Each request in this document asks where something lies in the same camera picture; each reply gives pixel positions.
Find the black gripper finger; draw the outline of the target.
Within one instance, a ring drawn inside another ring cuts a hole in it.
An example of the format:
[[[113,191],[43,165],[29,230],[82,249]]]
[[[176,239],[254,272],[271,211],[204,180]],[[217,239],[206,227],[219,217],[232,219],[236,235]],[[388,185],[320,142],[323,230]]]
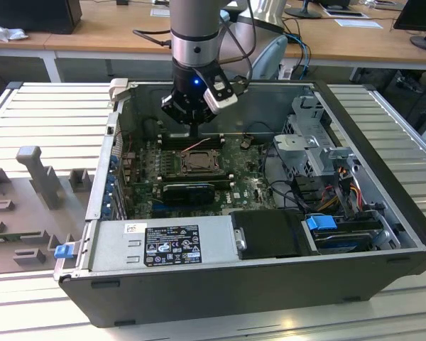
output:
[[[207,105],[195,109],[193,111],[193,136],[198,137],[199,126],[211,122],[214,118],[215,113]]]
[[[192,99],[188,95],[172,92],[161,99],[161,109],[177,123],[189,126],[190,137],[196,137],[196,111]]]

